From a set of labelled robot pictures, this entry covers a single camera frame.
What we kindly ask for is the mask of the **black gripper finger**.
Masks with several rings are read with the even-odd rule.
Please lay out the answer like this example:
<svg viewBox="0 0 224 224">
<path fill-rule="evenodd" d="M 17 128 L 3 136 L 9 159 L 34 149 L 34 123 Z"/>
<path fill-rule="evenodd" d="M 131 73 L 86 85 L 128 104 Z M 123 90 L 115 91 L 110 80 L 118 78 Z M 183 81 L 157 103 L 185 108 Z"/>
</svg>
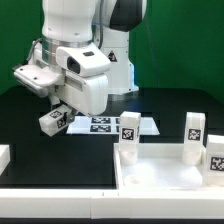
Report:
<svg viewBox="0 0 224 224">
<path fill-rule="evenodd" d="M 75 120 L 76 112 L 72 110 L 70 113 L 65 113 L 65 120 L 68 124 Z"/>
</svg>

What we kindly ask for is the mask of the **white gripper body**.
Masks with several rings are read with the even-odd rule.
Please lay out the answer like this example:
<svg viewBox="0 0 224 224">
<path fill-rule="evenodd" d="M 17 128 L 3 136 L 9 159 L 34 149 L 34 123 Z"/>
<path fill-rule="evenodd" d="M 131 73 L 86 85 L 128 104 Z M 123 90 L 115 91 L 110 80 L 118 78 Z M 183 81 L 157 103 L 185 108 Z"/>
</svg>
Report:
<svg viewBox="0 0 224 224">
<path fill-rule="evenodd" d="M 102 114 L 107 107 L 108 79 L 105 74 L 80 77 L 71 72 L 63 85 L 52 85 L 49 92 L 86 116 Z"/>
</svg>

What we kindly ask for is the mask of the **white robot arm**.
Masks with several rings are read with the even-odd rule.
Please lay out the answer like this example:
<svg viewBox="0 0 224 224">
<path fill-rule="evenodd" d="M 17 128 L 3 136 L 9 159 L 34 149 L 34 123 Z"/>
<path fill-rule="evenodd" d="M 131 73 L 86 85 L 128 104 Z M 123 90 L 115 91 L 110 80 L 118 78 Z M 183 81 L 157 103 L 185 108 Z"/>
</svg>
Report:
<svg viewBox="0 0 224 224">
<path fill-rule="evenodd" d="M 63 102 L 63 119 L 105 111 L 110 95 L 134 92 L 129 32 L 143 20 L 146 0 L 42 0 L 42 37 L 27 64 L 39 95 Z"/>
</svg>

